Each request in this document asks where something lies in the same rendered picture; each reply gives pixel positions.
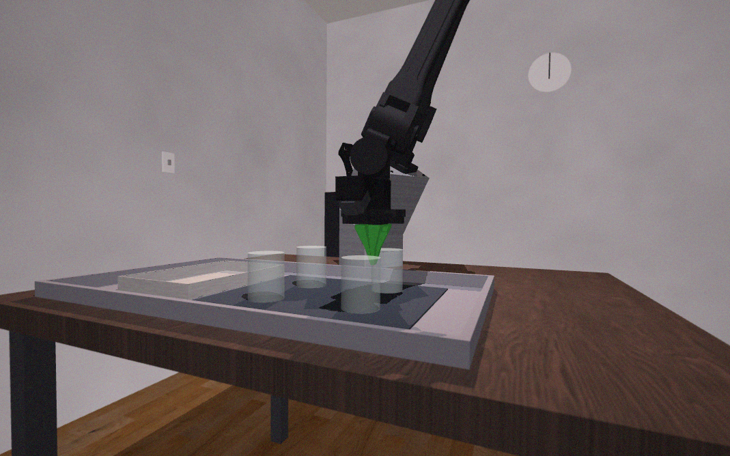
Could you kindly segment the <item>clear glass jar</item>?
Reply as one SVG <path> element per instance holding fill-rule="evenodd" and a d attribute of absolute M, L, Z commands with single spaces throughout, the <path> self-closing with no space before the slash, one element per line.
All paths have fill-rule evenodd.
<path fill-rule="evenodd" d="M 341 257 L 340 309 L 348 313 L 380 310 L 381 257 Z"/>
<path fill-rule="evenodd" d="M 296 247 L 296 286 L 326 286 L 326 246 Z"/>
<path fill-rule="evenodd" d="M 248 301 L 276 302 L 285 299 L 285 252 L 248 253 Z"/>
<path fill-rule="evenodd" d="M 381 248 L 380 293 L 398 294 L 403 291 L 403 249 Z"/>

